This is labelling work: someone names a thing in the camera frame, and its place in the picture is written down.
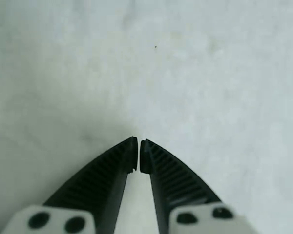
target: screw hole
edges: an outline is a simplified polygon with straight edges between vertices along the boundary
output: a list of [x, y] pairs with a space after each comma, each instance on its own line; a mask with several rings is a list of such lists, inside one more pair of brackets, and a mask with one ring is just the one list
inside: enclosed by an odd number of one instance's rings
[[213, 217], [221, 219], [231, 219], [233, 218], [233, 214], [225, 207], [218, 207], [213, 210]]
[[192, 213], [180, 213], [177, 216], [177, 223], [193, 224], [197, 223], [198, 219]]
[[47, 224], [47, 222], [50, 219], [50, 214], [47, 212], [39, 212], [35, 215], [33, 215], [29, 221], [28, 221], [28, 226], [31, 229], [38, 229], [42, 228], [44, 225]]
[[82, 217], [74, 217], [69, 219], [65, 224], [65, 230], [68, 233], [78, 233], [85, 225], [85, 219]]

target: white tabletop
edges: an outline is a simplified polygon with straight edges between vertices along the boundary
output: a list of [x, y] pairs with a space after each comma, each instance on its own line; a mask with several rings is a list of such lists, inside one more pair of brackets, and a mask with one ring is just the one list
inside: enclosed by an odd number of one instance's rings
[[[0, 0], [0, 230], [132, 135], [293, 233], [293, 0]], [[152, 199], [131, 174], [115, 233]]]

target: white surface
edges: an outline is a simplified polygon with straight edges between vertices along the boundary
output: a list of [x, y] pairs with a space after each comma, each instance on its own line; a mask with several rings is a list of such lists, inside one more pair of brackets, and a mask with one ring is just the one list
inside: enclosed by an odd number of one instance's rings
[[[0, 0], [0, 230], [131, 135], [293, 233], [293, 0]], [[115, 233], [156, 233], [125, 196]]]
[[[213, 210], [224, 207], [233, 214], [232, 219], [214, 218]], [[182, 213], [190, 213], [197, 218], [196, 223], [181, 224], [177, 217]], [[208, 205], [192, 205], [175, 208], [169, 217], [169, 234], [258, 234], [243, 216], [236, 215], [232, 207], [222, 202]]]
[[[40, 212], [50, 215], [48, 222], [42, 227], [30, 228], [28, 221]], [[38, 205], [32, 205], [16, 212], [1, 234], [67, 234], [66, 223], [75, 217], [84, 218], [84, 227], [78, 234], [96, 234], [95, 222], [90, 212]]]

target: ribbed texture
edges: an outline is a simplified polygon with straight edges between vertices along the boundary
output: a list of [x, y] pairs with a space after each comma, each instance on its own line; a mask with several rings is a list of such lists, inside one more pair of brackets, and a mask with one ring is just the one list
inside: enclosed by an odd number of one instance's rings
[[94, 159], [67, 181], [45, 205], [86, 210], [99, 223], [118, 174], [121, 170], [125, 171], [126, 163], [131, 163], [126, 158], [126, 151], [131, 150], [131, 146], [130, 140], [124, 141]]
[[208, 203], [218, 199], [209, 188], [206, 191], [205, 183], [179, 159], [153, 142], [147, 143], [154, 175], [160, 184], [164, 200], [170, 206]]

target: mounting hole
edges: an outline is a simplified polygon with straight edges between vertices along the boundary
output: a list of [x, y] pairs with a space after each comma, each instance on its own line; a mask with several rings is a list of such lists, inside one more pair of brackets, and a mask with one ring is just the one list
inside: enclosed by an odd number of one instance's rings
[[69, 219], [65, 224], [65, 230], [68, 233], [78, 233], [84, 229], [85, 219], [83, 217], [74, 217]]
[[192, 213], [180, 213], [177, 216], [177, 223], [193, 224], [197, 223], [198, 219]]
[[50, 214], [47, 212], [39, 212], [33, 216], [28, 221], [28, 226], [31, 229], [42, 228], [50, 219]]
[[225, 207], [217, 207], [213, 210], [214, 218], [222, 218], [222, 219], [231, 219], [233, 218], [233, 214], [230, 210]]

